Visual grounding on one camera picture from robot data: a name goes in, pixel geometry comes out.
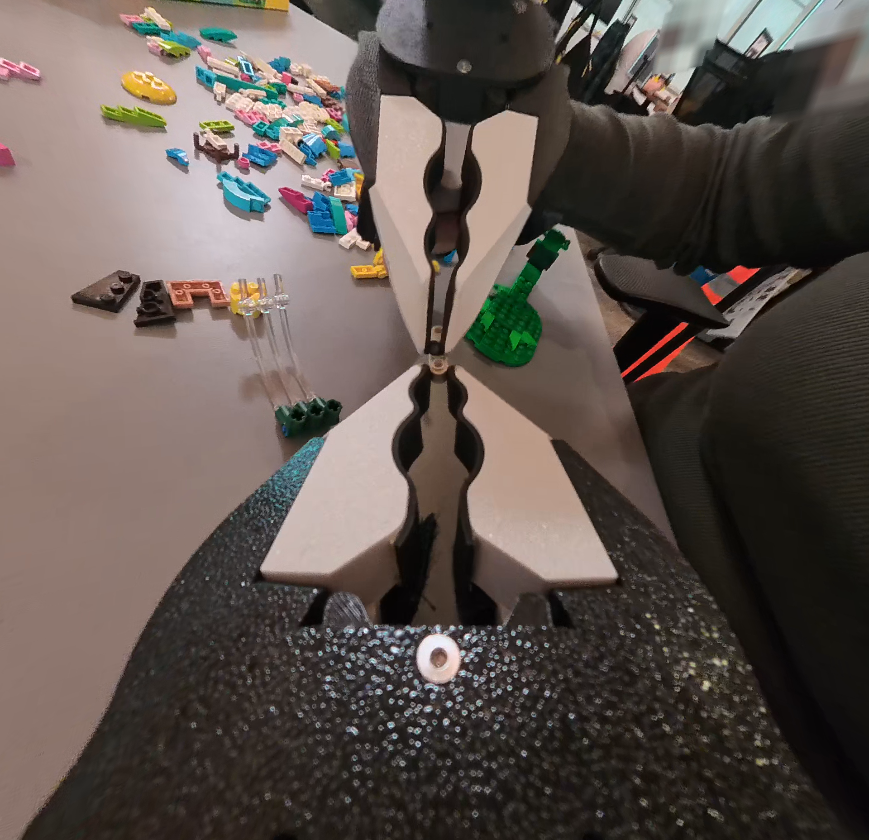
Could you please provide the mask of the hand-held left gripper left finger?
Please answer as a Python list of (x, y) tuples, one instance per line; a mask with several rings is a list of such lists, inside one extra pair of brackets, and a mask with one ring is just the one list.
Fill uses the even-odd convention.
[(431, 373), (412, 366), (325, 436), (267, 552), (266, 581), (380, 601), (425, 585), (430, 525), (420, 520), (410, 465), (422, 450)]

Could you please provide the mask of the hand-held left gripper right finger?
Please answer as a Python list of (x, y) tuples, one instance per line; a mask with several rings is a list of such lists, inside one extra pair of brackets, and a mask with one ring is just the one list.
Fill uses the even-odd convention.
[(453, 551), (460, 613), (512, 611), (524, 594), (614, 585), (618, 574), (549, 434), (451, 367), (454, 452), (467, 470)]

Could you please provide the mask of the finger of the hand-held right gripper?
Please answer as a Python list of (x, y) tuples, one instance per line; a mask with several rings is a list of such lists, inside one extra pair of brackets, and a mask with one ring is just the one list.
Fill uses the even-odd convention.
[(460, 200), (459, 260), (444, 300), (439, 348), (446, 356), (476, 319), (530, 215), (538, 117), (507, 109), (444, 128), (448, 186), (472, 190)]
[(388, 279), (418, 353), (428, 345), (432, 285), (425, 241), (434, 212), (425, 175), (441, 139), (440, 119), (416, 98), (380, 97), (371, 205)]

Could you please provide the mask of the person's right forearm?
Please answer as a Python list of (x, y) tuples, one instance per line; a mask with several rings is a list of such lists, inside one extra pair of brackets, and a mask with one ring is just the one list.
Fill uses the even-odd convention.
[(731, 129), (572, 105), (533, 216), (687, 275), (867, 253), (867, 103)]

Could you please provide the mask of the grey desk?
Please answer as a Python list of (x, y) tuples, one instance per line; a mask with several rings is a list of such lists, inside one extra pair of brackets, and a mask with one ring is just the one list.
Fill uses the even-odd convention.
[[(275, 200), (245, 220), (193, 155), (221, 118), (194, 64), (160, 64), (120, 14), (146, 0), (2, 0), (2, 838), (18, 838), (89, 741), (168, 585), (291, 455), (244, 322), (206, 301), (136, 329), (71, 293), (123, 269), (143, 280), (238, 276), (293, 289), (291, 325), (317, 393), (348, 414), (414, 362), (385, 282), (281, 203), (287, 161), (252, 175)], [(177, 102), (125, 91), (155, 74)], [(143, 107), (165, 129), (101, 116)]]

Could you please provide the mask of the clear rods on green base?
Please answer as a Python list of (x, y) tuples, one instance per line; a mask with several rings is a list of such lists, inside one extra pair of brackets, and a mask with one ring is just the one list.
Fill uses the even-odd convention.
[(289, 318), (290, 297), (282, 276), (258, 278), (261, 315), (238, 315), (251, 347), (267, 400), (287, 439), (327, 432), (341, 417), (339, 400), (316, 394), (296, 350)]

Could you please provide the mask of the green toy plant build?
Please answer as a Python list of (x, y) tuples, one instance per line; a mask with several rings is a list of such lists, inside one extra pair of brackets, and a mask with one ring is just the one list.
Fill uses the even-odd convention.
[(495, 284), (465, 334), (465, 340), (485, 358), (511, 368), (527, 365), (535, 356), (542, 332), (537, 310), (528, 299), (541, 275), (549, 270), (570, 240), (550, 229), (537, 239), (514, 282)]

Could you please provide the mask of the pile of colourful toy bricks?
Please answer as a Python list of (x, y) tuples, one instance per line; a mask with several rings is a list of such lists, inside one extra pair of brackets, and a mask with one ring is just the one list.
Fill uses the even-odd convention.
[(182, 62), (193, 55), (200, 60), (194, 65), (196, 83), (229, 118), (198, 122), (192, 135), (196, 158), (213, 163), (216, 173), (228, 171), (246, 181), (251, 172), (291, 163), (299, 171), (299, 186), (278, 187), (282, 203), (314, 235), (336, 238), (348, 252), (372, 251), (357, 225), (363, 172), (350, 138), (343, 86), (287, 56), (266, 61), (241, 49), (214, 52), (211, 43), (235, 44), (230, 29), (206, 27), (186, 34), (152, 7), (119, 18), (163, 61)]

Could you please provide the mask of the blue curved toy piece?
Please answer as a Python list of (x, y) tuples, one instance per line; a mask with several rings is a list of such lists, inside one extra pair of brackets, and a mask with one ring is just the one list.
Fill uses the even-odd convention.
[(223, 190), (224, 199), (234, 207), (252, 214), (263, 214), (272, 200), (255, 183), (221, 171), (216, 179)]

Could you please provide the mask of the salmon toy plate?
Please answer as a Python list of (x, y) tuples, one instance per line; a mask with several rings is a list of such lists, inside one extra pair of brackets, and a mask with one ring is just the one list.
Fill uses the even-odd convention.
[(172, 306), (176, 310), (192, 309), (196, 299), (208, 300), (213, 308), (227, 308), (231, 305), (231, 299), (221, 281), (166, 281), (166, 286)]

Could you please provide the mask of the person's leg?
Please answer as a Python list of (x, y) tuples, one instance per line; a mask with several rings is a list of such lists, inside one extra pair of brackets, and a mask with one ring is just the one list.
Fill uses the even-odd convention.
[(627, 387), (679, 551), (789, 746), (867, 838), (868, 261), (844, 259), (714, 365)]

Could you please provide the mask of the yellow round toy dish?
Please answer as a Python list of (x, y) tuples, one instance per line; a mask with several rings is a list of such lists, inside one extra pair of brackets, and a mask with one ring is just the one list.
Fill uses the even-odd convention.
[(174, 88), (151, 72), (126, 72), (122, 75), (121, 84), (125, 91), (138, 100), (158, 106), (171, 106), (177, 102)]

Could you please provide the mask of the black wedge plate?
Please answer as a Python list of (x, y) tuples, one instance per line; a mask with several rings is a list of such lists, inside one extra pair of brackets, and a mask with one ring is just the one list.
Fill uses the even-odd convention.
[(177, 322), (175, 308), (163, 280), (143, 281), (139, 300), (134, 318), (136, 328), (172, 325)]

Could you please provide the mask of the lime green toy wedge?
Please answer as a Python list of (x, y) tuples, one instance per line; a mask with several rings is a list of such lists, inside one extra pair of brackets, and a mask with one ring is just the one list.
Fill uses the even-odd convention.
[(101, 116), (105, 119), (147, 129), (165, 129), (167, 121), (158, 113), (143, 107), (125, 107), (124, 105), (100, 105)]

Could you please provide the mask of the dark brown wedge plate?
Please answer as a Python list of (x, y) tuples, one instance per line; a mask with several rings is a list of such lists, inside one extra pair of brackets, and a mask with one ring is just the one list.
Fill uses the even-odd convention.
[(127, 270), (115, 270), (71, 294), (71, 302), (109, 313), (118, 313), (136, 292), (141, 277)]

